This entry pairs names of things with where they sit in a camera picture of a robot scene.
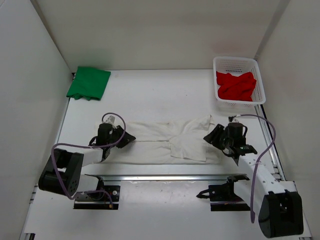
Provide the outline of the white t shirt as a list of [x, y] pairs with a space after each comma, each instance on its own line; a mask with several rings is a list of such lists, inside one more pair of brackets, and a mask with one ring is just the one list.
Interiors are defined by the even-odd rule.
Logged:
[[128, 122], [126, 131], [136, 139], [113, 148], [108, 164], [216, 165], [220, 153], [204, 137], [215, 127], [211, 115], [165, 122]]

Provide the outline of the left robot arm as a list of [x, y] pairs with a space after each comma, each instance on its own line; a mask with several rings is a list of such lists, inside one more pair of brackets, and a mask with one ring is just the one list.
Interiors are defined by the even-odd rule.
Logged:
[[101, 123], [88, 146], [57, 143], [50, 152], [49, 159], [38, 180], [42, 191], [63, 195], [74, 200], [78, 195], [88, 195], [100, 200], [110, 194], [105, 191], [103, 179], [99, 176], [81, 174], [87, 165], [104, 162], [111, 149], [119, 149], [136, 140], [126, 132], [126, 127], [113, 123]]

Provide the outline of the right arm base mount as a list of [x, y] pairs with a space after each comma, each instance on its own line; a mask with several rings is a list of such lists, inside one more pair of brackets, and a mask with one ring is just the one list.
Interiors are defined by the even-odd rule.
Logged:
[[198, 199], [209, 199], [211, 212], [245, 212], [250, 207], [234, 192], [234, 184], [238, 181], [249, 181], [244, 175], [228, 176], [224, 184], [211, 184], [208, 189], [200, 191]]

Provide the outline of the green t shirt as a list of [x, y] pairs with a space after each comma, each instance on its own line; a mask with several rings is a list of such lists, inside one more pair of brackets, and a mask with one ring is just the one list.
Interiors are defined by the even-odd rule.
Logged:
[[110, 71], [79, 66], [66, 97], [75, 100], [100, 101], [104, 95], [110, 76]]

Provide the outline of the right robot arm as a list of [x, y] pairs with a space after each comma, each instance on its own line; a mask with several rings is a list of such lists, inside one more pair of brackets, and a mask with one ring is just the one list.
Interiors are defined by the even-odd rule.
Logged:
[[203, 139], [234, 160], [242, 174], [227, 177], [226, 183], [209, 185], [197, 198], [209, 199], [212, 210], [247, 207], [268, 238], [301, 235], [304, 232], [302, 198], [279, 182], [258, 161], [257, 150], [247, 144], [248, 128], [239, 122], [217, 124]]

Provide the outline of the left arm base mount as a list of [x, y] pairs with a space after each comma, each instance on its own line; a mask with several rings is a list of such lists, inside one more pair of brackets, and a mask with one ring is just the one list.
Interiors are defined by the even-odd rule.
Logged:
[[118, 210], [120, 183], [108, 182], [102, 176], [82, 174], [74, 195], [76, 210]]

